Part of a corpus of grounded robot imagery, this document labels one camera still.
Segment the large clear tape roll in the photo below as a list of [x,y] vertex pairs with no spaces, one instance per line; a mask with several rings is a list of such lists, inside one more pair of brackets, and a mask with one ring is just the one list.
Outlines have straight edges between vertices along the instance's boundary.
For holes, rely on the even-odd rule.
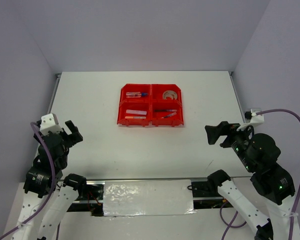
[[163,100],[177,100],[178,98],[179,97],[178,97],[177,92],[175,92],[173,90],[166,90],[162,94]]

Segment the blue glue bottle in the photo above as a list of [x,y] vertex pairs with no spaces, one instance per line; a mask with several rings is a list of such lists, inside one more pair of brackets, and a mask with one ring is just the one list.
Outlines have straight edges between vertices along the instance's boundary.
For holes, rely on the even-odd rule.
[[144,98],[148,96],[147,92],[127,92],[125,94],[127,98]]

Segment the blue pen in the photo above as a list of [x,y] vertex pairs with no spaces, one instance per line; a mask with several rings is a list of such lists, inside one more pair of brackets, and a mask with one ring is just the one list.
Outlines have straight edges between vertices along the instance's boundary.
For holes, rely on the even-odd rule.
[[162,119],[167,119],[167,118],[173,117],[173,116],[175,116],[175,115],[177,115],[177,112],[172,112],[172,113],[170,113],[170,114],[168,114],[168,115],[162,116],[161,118],[162,118]]
[[155,109],[154,112],[156,113],[162,113],[162,112],[167,112],[167,113],[173,113],[177,112],[177,109]]

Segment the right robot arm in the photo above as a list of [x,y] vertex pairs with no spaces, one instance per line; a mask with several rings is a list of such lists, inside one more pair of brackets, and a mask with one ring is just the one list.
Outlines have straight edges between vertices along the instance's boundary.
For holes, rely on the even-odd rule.
[[209,145],[219,137],[222,148],[231,148],[245,169],[250,181],[263,198],[269,215],[263,214],[237,188],[231,177],[218,170],[207,177],[207,190],[213,196],[224,197],[246,221],[256,240],[300,240],[300,227],[293,210],[296,191],[291,175],[278,163],[281,150],[272,137],[252,134],[238,123],[222,121],[217,126],[205,126]]

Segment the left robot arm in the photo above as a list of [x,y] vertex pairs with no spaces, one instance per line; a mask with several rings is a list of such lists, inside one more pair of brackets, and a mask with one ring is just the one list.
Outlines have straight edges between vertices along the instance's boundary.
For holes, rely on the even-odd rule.
[[34,139],[39,143],[37,156],[26,173],[23,202],[16,226],[0,239],[58,239],[60,225],[72,203],[87,196],[87,179],[71,173],[63,176],[70,148],[83,141],[79,129],[68,120],[67,133],[56,115],[50,113],[31,122]]

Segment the orange highlighter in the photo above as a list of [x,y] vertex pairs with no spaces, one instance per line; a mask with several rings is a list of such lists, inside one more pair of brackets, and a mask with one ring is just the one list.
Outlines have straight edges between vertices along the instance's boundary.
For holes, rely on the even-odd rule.
[[146,119],[147,117],[146,117],[146,116],[125,116],[124,118],[125,118],[125,119],[128,119],[128,120],[130,120],[130,119],[144,120],[144,119]]

